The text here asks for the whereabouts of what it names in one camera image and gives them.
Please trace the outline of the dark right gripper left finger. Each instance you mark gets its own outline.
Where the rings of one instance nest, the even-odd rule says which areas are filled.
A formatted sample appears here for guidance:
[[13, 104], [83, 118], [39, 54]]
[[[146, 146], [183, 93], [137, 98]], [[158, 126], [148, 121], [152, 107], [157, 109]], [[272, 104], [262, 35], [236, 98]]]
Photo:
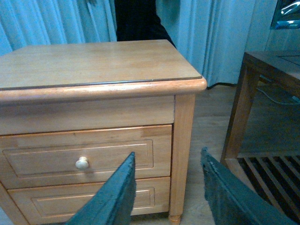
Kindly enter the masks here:
[[67, 225], [128, 225], [135, 201], [135, 153], [131, 152]]

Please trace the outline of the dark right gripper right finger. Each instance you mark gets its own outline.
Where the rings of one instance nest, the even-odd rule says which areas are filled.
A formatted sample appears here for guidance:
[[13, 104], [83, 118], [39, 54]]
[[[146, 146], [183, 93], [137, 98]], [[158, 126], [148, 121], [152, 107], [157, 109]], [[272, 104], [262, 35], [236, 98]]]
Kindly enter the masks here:
[[294, 225], [249, 189], [204, 147], [201, 150], [205, 199], [217, 225]]

